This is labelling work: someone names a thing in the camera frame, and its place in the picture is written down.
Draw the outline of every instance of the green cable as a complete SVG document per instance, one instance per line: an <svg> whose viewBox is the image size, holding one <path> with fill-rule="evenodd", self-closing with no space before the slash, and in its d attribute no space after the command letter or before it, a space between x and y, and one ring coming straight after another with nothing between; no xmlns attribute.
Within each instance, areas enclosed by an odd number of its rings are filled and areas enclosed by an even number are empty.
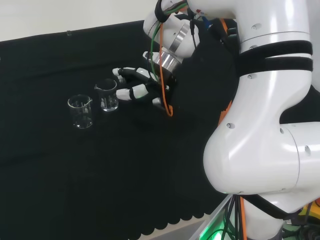
<svg viewBox="0 0 320 240"><path fill-rule="evenodd" d="M152 39L151 39L151 48L150 48L150 60L151 60L151 68L152 68L152 73L154 75L154 77L156 78L157 81L159 81L158 76L156 75L156 71L155 71L155 67L154 67L154 61L153 61L153 53L154 53L154 41L156 38L156 35L158 33L159 27L160 27L161 22L159 22L157 24L157 26L155 27Z"/></svg>
<svg viewBox="0 0 320 240"><path fill-rule="evenodd" d="M223 229L215 230L213 233L210 234L210 236L206 240L209 240L210 238L212 238L213 235L215 235L217 232L220 232L220 231L223 232L224 230Z"/></svg>
<svg viewBox="0 0 320 240"><path fill-rule="evenodd" d="M175 9L172 9L170 11L165 11L164 14L169 15L178 12L180 9L183 9L184 7L188 6L188 3L183 3L179 6L177 6Z"/></svg>

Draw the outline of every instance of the silver ring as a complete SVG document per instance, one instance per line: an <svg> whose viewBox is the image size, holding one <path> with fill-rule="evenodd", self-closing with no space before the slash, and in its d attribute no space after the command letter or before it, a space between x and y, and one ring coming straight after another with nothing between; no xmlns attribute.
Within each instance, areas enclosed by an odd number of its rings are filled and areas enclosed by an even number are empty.
<svg viewBox="0 0 320 240"><path fill-rule="evenodd" d="M175 53L190 30L190 26L188 24L184 24L180 29L179 33L176 35L173 43L171 44L169 51Z"/></svg>

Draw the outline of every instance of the white wall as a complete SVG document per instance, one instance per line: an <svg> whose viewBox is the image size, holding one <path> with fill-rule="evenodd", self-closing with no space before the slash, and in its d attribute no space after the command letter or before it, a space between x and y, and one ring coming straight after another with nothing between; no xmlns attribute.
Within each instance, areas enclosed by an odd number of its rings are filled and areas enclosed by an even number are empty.
<svg viewBox="0 0 320 240"><path fill-rule="evenodd" d="M320 92L320 0L307 0L313 44L312 85Z"/></svg>
<svg viewBox="0 0 320 240"><path fill-rule="evenodd" d="M157 0L0 0L0 42L144 20Z"/></svg>

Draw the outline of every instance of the black cloth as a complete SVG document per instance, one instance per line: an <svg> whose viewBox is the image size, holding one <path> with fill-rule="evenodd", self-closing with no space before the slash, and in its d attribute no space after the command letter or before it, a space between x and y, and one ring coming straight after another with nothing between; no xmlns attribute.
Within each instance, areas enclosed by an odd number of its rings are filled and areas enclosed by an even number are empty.
<svg viewBox="0 0 320 240"><path fill-rule="evenodd" d="M137 239L210 214L225 197L203 168L206 142L237 89L231 54L204 29L176 73L174 116L152 105L99 110L97 81L144 67L143 22L0 42L0 238ZM67 100L93 98L94 125ZM311 90L282 122L320 121Z"/></svg>

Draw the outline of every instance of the empty glass beaker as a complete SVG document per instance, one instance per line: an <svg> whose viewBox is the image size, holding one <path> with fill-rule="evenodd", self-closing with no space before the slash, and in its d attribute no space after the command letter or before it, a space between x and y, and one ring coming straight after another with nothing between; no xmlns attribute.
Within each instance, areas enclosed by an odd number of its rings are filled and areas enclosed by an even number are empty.
<svg viewBox="0 0 320 240"><path fill-rule="evenodd" d="M86 129L93 124L92 99L86 95L75 95L69 98L68 106L72 124L79 129Z"/></svg>
<svg viewBox="0 0 320 240"><path fill-rule="evenodd" d="M112 112L118 108L117 82L115 80L105 79L99 81L94 86L94 89L99 94L100 106L104 112Z"/></svg>

